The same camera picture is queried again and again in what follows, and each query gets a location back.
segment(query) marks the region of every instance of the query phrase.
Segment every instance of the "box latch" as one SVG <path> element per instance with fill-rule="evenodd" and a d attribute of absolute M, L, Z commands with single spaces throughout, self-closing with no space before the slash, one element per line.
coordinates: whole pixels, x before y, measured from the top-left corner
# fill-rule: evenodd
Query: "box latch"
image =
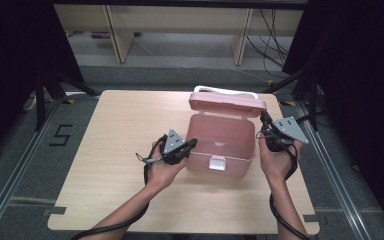
<path fill-rule="evenodd" d="M 226 169 L 226 159 L 222 156 L 212 156 L 210 158 L 210 169 L 224 171 Z"/>

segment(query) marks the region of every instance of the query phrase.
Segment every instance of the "black wire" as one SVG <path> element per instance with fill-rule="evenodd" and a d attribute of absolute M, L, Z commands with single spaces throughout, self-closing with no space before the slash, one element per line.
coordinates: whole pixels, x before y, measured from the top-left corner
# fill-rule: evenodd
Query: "black wire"
<path fill-rule="evenodd" d="M 270 194 L 270 209 L 271 209 L 274 217 L 277 219 L 277 221 L 279 221 L 292 234 L 299 237 L 300 239 L 310 240 L 309 237 L 307 237 L 306 235 L 304 235 L 303 233 L 301 233 L 300 231 L 298 231 L 297 229 L 292 227 L 288 222 L 285 221 L 285 219 L 282 218 L 282 216 L 280 216 L 279 212 L 276 210 L 276 208 L 274 206 L 273 194 Z"/>
<path fill-rule="evenodd" d="M 280 48 L 279 48 L 279 47 L 281 47 L 280 44 L 277 42 L 277 39 L 273 36 L 273 29 L 275 29 L 274 19 L 273 19 L 273 21 L 272 21 L 272 27 L 270 27 L 269 24 L 268 24 L 268 22 L 267 22 L 267 20 L 266 20 L 266 18 L 265 18 L 265 16 L 264 16 L 264 14 L 263 14 L 263 11 L 262 11 L 261 9 L 260 9 L 260 13 L 261 13 L 261 16 L 263 17 L 263 20 L 264 20 L 264 22 L 265 22 L 265 24 L 266 24 L 266 26 L 267 26 L 267 29 L 269 30 L 269 33 L 270 33 L 270 35 L 269 35 L 269 39 L 267 40 L 267 42 L 265 42 L 265 41 L 261 38 L 261 36 L 260 36 L 261 41 L 262 41 L 262 42 L 265 44 L 265 46 L 266 46 L 265 49 L 264 49 L 264 52 L 261 53 L 261 51 L 260 51 L 258 48 L 256 48 L 256 47 L 252 44 L 252 42 L 251 42 L 251 40 L 250 40 L 249 38 L 248 38 L 248 40 L 250 41 L 251 45 L 253 45 L 254 49 L 256 49 L 256 50 L 258 49 L 257 52 L 259 52 L 260 54 L 263 55 L 263 66 L 264 66 L 264 69 L 266 70 L 266 72 L 267 72 L 268 74 L 270 74 L 271 76 L 273 76 L 273 77 L 285 78 L 285 77 L 278 76 L 278 75 L 275 75 L 275 74 L 271 73 L 270 71 L 268 71 L 268 69 L 267 69 L 267 67 L 266 67 L 266 58 L 268 58 L 270 61 L 272 61 L 273 63 L 277 64 L 279 67 L 283 68 L 283 64 L 284 64 L 284 59 L 285 59 L 285 57 L 282 55 L 282 52 L 281 52 L 281 50 L 280 50 Z M 270 46 L 270 40 L 271 40 L 271 38 L 273 38 L 273 40 L 275 41 L 275 43 L 276 43 L 276 45 L 277 45 L 277 50 L 274 49 L 274 48 L 272 48 L 272 47 Z M 273 49 L 274 51 L 277 51 L 278 54 L 279 54 L 279 57 L 280 57 L 280 60 L 281 60 L 282 63 L 279 63 L 278 61 L 276 61 L 276 60 L 274 60 L 273 58 L 269 57 L 269 56 L 267 55 L 267 48 L 271 48 L 271 49 Z"/>
<path fill-rule="evenodd" d="M 263 134 L 263 132 L 267 132 L 267 133 L 270 133 L 271 135 L 270 136 L 264 136 L 264 137 L 261 137 L 261 134 Z M 256 137 L 258 139 L 260 138 L 267 138 L 267 137 L 275 137 L 275 138 L 278 138 L 278 139 L 281 139 L 279 136 L 277 136 L 276 134 L 270 132 L 270 131 L 260 131 L 257 133 Z M 291 157 L 291 161 L 292 161 L 292 166 L 291 166 L 291 169 L 289 169 L 289 172 L 286 174 L 286 177 L 285 177 L 285 181 L 289 179 L 290 176 L 292 176 L 292 174 L 294 174 L 294 172 L 297 170 L 297 167 L 298 167 L 298 149 L 296 148 L 296 146 L 294 144 L 291 144 L 291 146 L 295 149 L 295 155 L 291 153 L 291 151 L 289 151 L 288 147 L 285 146 L 285 144 L 281 144 L 282 147 L 285 149 L 285 151 L 289 154 L 289 156 Z M 288 231 L 290 231 L 292 234 L 294 234 L 295 236 L 299 237 L 300 239 L 304 239 L 304 240 L 309 240 L 310 238 L 308 238 L 307 236 L 305 236 L 303 233 L 301 233 L 300 231 L 298 231 L 297 229 L 295 229 L 293 226 L 291 226 L 288 222 L 285 221 L 285 219 L 282 218 L 282 216 L 280 216 L 279 212 L 276 210 L 276 207 L 274 206 L 274 200 L 273 200 L 273 194 L 270 194 L 270 200 L 269 200 L 269 203 L 270 203 L 270 210 L 272 211 L 273 213 L 273 216 L 277 219 L 277 221 L 279 221 Z"/>
<path fill-rule="evenodd" d="M 152 146 L 152 149 L 148 155 L 148 158 L 152 157 L 152 154 L 154 153 L 155 148 L 157 146 L 159 146 L 159 143 L 162 142 L 165 139 L 165 137 L 166 137 L 166 135 L 164 135 L 163 137 L 158 139 L 158 141 Z M 143 167 L 143 180 L 145 182 L 145 185 L 148 183 L 148 171 L 149 171 L 149 165 L 145 164 L 145 166 Z M 121 222 L 121 223 L 110 225 L 110 226 L 100 227 L 100 228 L 92 228 L 92 229 L 89 229 L 89 230 L 86 230 L 86 231 L 83 231 L 83 232 L 76 234 L 74 237 L 71 238 L 71 240 L 78 240 L 78 239 L 81 239 L 83 237 L 96 235 L 96 234 L 100 234 L 100 233 L 104 233 L 104 232 L 110 232 L 110 231 L 114 231 L 117 229 L 121 229 L 121 228 L 125 228 L 127 226 L 130 226 L 133 223 L 135 223 L 136 221 L 138 221 L 141 217 L 143 217 L 143 215 L 145 215 L 146 211 L 148 210 L 148 207 L 149 207 L 149 203 L 146 204 L 146 206 L 136 216 L 134 216 L 133 218 L 131 218 L 125 222 Z"/>
<path fill-rule="evenodd" d="M 277 64 L 279 67 L 283 68 L 283 65 L 281 63 L 279 63 L 278 61 L 276 61 L 274 58 L 268 56 L 265 52 L 262 52 L 259 48 L 257 48 L 254 43 L 252 43 L 251 39 L 247 36 L 247 39 L 249 41 L 249 43 L 251 44 L 251 46 L 255 49 L 255 51 L 259 54 L 261 54 L 263 56 L 263 66 L 264 66 L 264 70 L 271 76 L 273 77 L 277 77 L 277 78 L 286 78 L 286 77 L 282 77 L 282 76 L 278 76 L 276 74 L 273 74 L 271 73 L 267 67 L 266 67 L 266 58 L 269 59 L 270 61 L 272 61 L 273 63 Z"/>
<path fill-rule="evenodd" d="M 249 43 L 251 44 L 251 46 L 255 49 L 255 51 L 259 54 L 261 54 L 262 56 L 264 56 L 265 58 L 269 59 L 270 61 L 272 61 L 273 63 L 275 63 L 277 66 L 279 67 L 283 67 L 283 64 L 279 63 L 278 61 L 276 61 L 276 59 L 270 57 L 269 55 L 267 55 L 265 52 L 261 51 L 261 49 L 259 49 L 257 46 L 254 45 L 254 43 L 251 41 L 251 39 L 247 36 L 247 39 L 249 41 Z"/>
<path fill-rule="evenodd" d="M 270 35 L 273 37 L 273 40 L 275 41 L 277 47 L 278 47 L 278 51 L 280 51 L 280 49 L 282 49 L 283 51 L 285 51 L 286 53 L 288 53 L 288 50 L 286 50 L 284 47 L 282 47 L 282 45 L 279 44 L 279 42 L 277 42 L 277 36 L 276 36 L 276 25 L 275 25 L 275 18 L 276 18 L 276 10 L 273 9 L 272 10 L 272 28 L 270 29 L 270 26 L 266 20 L 266 18 L 264 17 L 264 14 L 263 14 L 263 11 L 260 9 L 260 14 L 261 16 L 263 17 L 263 20 L 267 26 L 267 29 L 269 30 L 270 32 Z"/>

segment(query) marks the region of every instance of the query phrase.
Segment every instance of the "black curtain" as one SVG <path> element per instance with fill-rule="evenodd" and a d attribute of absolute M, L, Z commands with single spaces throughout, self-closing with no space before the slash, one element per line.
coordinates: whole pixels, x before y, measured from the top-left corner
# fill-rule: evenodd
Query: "black curtain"
<path fill-rule="evenodd" d="M 304 13 L 285 64 L 286 71 L 307 70 L 294 94 L 309 93 L 315 77 L 335 128 L 384 210 L 384 1 L 343 1 L 323 23 L 310 14 Z M 313 29 L 320 29 L 316 43 Z"/>
<path fill-rule="evenodd" d="M 43 68 L 84 82 L 51 3 L 0 0 L 0 140 Z"/>

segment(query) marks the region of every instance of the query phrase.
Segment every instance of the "handheld controller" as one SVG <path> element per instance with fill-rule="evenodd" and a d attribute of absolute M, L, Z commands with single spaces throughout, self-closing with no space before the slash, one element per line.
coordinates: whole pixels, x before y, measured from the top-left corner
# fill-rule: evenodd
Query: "handheld controller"
<path fill-rule="evenodd" d="M 293 117 L 272 120 L 267 111 L 261 112 L 260 120 L 267 147 L 272 152 L 286 150 L 294 140 L 308 144 L 308 140 Z"/>
<path fill-rule="evenodd" d="M 183 158 L 189 157 L 190 150 L 195 148 L 198 142 L 196 138 L 186 142 L 173 129 L 165 136 L 166 140 L 160 145 L 160 152 L 164 162 L 169 165 L 178 164 Z"/>
<path fill-rule="evenodd" d="M 198 140 L 196 138 L 185 141 L 179 136 L 179 134 L 176 133 L 176 131 L 170 129 L 168 135 L 164 134 L 160 139 L 158 139 L 147 158 L 141 157 L 138 153 L 136 153 L 136 156 L 140 161 L 146 164 L 163 160 L 169 165 L 174 165 L 178 164 L 183 158 L 189 157 L 190 151 L 196 147 L 197 143 Z M 160 147 L 162 156 L 159 158 L 152 158 L 152 154 L 154 153 L 157 145 Z"/>

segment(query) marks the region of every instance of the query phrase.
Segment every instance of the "finger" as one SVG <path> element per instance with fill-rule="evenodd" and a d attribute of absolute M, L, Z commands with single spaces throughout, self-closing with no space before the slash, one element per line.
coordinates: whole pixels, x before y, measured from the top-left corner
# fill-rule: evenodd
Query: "finger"
<path fill-rule="evenodd" d="M 186 158 L 183 158 L 179 163 L 172 166 L 177 170 L 177 172 L 180 172 L 180 170 L 186 167 Z"/>
<path fill-rule="evenodd" d="M 263 148 L 264 149 L 267 148 L 266 139 L 265 138 L 258 139 L 258 145 L 260 146 L 260 150 Z"/>
<path fill-rule="evenodd" d="M 301 152 L 301 148 L 304 146 L 304 143 L 298 141 L 298 140 L 294 140 L 294 142 L 292 143 L 293 146 L 289 146 L 288 150 L 293 153 L 294 155 L 296 155 L 297 157 L 297 160 L 300 158 L 300 152 Z"/>
<path fill-rule="evenodd" d="M 261 144 L 261 143 L 263 143 L 264 142 L 264 144 L 266 143 L 266 138 L 264 137 L 264 135 L 263 135 L 263 137 L 260 137 L 259 139 L 258 139 L 258 142 Z"/>
<path fill-rule="evenodd" d="M 157 144 L 157 142 L 153 142 L 152 143 L 152 147 L 155 146 L 155 144 Z M 152 157 L 161 157 L 161 151 L 160 151 L 160 146 L 161 146 L 162 142 L 160 142 L 158 144 L 158 146 L 155 146 L 155 150 L 154 150 L 154 153 L 152 154 Z"/>
<path fill-rule="evenodd" d="M 297 150 L 300 150 L 303 146 L 304 146 L 304 143 L 301 142 L 301 141 L 298 141 L 298 140 L 294 140 L 294 142 L 292 143 L 295 145 L 295 147 L 297 148 Z"/>

